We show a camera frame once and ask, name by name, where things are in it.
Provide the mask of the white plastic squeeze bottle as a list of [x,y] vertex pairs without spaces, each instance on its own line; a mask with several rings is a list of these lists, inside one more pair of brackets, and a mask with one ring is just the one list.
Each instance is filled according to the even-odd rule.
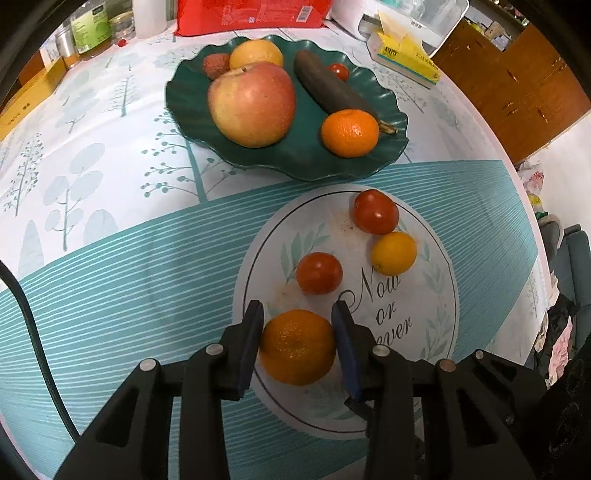
[[133,0],[135,33],[139,39],[150,38],[166,29],[165,0]]

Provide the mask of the tree pattern tablecloth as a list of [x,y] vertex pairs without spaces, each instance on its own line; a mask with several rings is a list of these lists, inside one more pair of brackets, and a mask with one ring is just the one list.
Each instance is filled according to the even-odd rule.
[[[394,92],[409,119],[410,142],[392,166],[503,162],[526,203],[548,292],[543,249],[520,179],[456,86],[443,80],[428,90],[375,65],[361,42],[334,27],[286,29],[283,37],[345,53]],[[164,106],[165,84],[179,62],[204,45],[204,39],[179,39],[167,32],[111,48],[70,71],[2,143],[1,258],[21,285],[46,265],[145,222],[293,182],[273,171],[230,166],[176,129]]]

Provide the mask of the small metal tin can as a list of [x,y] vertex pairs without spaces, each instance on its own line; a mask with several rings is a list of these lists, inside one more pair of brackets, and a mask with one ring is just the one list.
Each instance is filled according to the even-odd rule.
[[67,70],[80,62],[69,22],[64,22],[55,31],[55,42]]

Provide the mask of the white round printed placemat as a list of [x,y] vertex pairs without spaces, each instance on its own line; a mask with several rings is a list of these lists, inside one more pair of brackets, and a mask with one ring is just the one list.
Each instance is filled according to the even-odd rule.
[[[397,199],[398,228],[417,243],[417,259],[399,277],[375,271],[370,262],[375,239],[356,227],[349,214],[353,199],[365,189],[355,184],[318,188],[274,213],[252,240],[240,266],[232,320],[242,320],[250,300],[263,304],[266,320],[293,309],[329,318],[332,304],[342,300],[356,323],[405,358],[435,363],[451,356],[460,302],[443,242],[423,216]],[[332,254],[342,264],[344,278],[335,292],[311,296],[297,286],[297,263],[312,252]]]

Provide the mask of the yellow lemon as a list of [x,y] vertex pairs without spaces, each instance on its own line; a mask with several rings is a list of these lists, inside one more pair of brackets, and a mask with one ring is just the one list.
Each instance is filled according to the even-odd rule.
[[247,40],[232,50],[228,66],[230,70],[235,70],[260,62],[283,67],[283,54],[280,48],[266,39]]

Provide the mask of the wooden cabinet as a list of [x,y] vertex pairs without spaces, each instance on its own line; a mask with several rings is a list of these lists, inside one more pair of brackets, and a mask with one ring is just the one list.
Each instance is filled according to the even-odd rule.
[[572,70],[533,25],[500,50],[463,20],[433,61],[478,109],[515,165],[590,110]]

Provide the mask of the small orange mandarin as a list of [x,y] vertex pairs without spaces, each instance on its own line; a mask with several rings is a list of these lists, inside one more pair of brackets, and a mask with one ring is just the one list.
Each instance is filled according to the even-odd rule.
[[380,127],[368,112],[346,109],[332,113],[322,122],[322,144],[342,158],[363,157],[378,144]]

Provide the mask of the teal striped table runner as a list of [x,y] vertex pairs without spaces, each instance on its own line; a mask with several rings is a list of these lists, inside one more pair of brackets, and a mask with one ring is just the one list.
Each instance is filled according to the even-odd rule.
[[[369,186],[423,216],[451,258],[454,352],[524,360],[547,305],[546,269],[517,182],[499,160],[395,165]],[[232,320],[246,251],[281,207],[322,186],[283,182],[103,238],[22,285],[65,406],[84,429],[143,359],[187,359]]]

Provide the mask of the large orange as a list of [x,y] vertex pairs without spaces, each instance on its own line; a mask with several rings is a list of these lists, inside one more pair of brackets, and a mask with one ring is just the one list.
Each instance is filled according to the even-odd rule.
[[277,382],[293,386],[315,383],[335,362],[332,324],[308,310],[281,313],[264,326],[259,359]]

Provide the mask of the small yellow kumquat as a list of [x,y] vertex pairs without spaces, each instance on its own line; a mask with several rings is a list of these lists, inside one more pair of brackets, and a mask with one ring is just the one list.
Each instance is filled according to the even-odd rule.
[[417,243],[408,234],[394,231],[381,237],[370,252],[374,270],[385,276],[408,271],[417,258]]

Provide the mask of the red cherry tomato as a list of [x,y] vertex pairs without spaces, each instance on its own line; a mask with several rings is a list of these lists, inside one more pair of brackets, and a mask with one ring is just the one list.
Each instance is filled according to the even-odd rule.
[[399,218],[398,205],[379,190],[365,190],[353,201],[353,221],[366,233],[389,234],[398,226]]
[[346,65],[342,63],[334,63],[329,65],[329,70],[342,81],[346,82],[349,80],[349,69]]
[[332,254],[312,252],[298,263],[295,276],[304,294],[325,295],[341,285],[342,265]]

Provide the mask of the yellow tissue pack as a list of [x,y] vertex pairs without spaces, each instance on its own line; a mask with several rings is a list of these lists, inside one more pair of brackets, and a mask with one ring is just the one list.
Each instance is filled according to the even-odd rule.
[[367,41],[370,57],[427,88],[436,86],[441,80],[441,71],[420,40],[386,12],[379,11],[378,16],[381,26]]

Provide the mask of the green label glass bottle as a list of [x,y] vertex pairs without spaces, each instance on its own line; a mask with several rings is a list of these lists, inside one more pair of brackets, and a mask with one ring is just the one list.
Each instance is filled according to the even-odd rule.
[[106,2],[84,2],[70,16],[74,44],[82,60],[91,59],[111,45]]

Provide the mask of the white clear storage box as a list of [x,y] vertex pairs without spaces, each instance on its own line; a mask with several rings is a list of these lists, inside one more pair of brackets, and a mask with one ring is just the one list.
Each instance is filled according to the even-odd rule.
[[352,36],[368,40],[381,27],[380,13],[404,26],[433,57],[467,13],[468,0],[332,2],[329,17]]

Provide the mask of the red paper cup package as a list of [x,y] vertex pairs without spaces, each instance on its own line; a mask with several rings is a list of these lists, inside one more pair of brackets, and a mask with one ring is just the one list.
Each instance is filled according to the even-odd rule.
[[320,28],[332,0],[179,0],[176,36],[266,28]]

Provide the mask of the small glass jar gold lid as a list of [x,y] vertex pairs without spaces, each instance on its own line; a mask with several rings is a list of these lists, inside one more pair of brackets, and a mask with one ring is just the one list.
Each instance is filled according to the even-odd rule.
[[135,36],[134,16],[132,11],[122,12],[109,19],[114,43],[130,40]]

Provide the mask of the yellow cardboard box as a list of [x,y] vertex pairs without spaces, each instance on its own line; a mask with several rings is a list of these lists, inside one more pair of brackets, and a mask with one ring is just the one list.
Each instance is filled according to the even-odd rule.
[[5,137],[38,105],[53,94],[66,74],[61,57],[32,77],[1,112],[0,139]]

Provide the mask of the large red apple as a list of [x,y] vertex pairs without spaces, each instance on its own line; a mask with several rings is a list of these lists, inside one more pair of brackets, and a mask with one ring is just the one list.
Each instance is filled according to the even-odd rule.
[[212,121],[246,148],[263,148],[287,135],[296,114],[294,83],[280,66],[257,62],[215,79],[207,90]]

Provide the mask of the dark overripe banana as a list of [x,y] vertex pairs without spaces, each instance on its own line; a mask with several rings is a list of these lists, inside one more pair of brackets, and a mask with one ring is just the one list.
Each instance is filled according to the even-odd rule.
[[378,122],[381,132],[389,135],[397,133],[396,127],[381,120],[373,106],[329,70],[314,52],[301,50],[295,54],[294,74],[304,89],[328,114],[342,110],[362,110]]

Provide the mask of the dark green wavy plate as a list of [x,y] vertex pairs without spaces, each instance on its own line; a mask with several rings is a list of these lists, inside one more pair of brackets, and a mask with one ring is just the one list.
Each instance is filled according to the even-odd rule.
[[[271,146],[249,149],[231,142],[217,129],[208,112],[206,91],[211,81],[204,75],[202,61],[212,53],[229,53],[246,41],[236,37],[223,45],[204,46],[191,59],[180,61],[165,87],[165,106],[177,130],[186,139],[215,152],[226,163],[242,168],[266,168],[300,181],[314,182],[329,178],[363,179],[396,162],[409,139],[408,116],[399,108],[394,92],[383,87],[375,72],[353,63],[345,53],[319,47],[311,40],[287,40],[267,35],[283,52],[284,68],[294,82],[294,124],[286,137]],[[294,56],[310,50],[327,65],[342,63],[349,69],[346,83],[377,111],[381,120],[397,128],[395,135],[381,133],[376,148],[359,159],[339,158],[325,149],[320,138],[327,112],[304,89],[294,74]]]

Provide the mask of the red lychee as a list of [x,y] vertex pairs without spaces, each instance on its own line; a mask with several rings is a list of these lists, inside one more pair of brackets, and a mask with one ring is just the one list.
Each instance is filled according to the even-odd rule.
[[229,71],[229,55],[227,53],[212,53],[202,61],[204,75],[209,80],[215,80]]

